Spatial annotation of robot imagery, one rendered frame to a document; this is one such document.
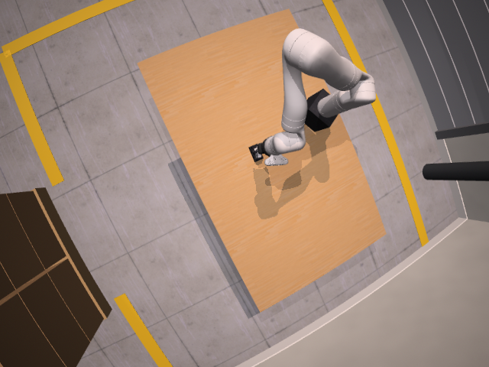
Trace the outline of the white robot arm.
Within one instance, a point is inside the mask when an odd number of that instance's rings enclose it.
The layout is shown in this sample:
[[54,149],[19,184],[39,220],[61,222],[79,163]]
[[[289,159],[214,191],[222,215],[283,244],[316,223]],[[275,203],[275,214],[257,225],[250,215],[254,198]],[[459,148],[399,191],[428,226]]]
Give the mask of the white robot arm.
[[338,90],[319,101],[318,110],[323,117],[329,118],[376,100],[374,78],[341,57],[328,41],[307,30],[297,28],[287,35],[283,42],[282,62],[284,103],[281,126],[284,132],[276,133],[270,139],[269,148],[275,154],[299,151],[306,144],[307,100],[302,72],[327,80],[326,83]]

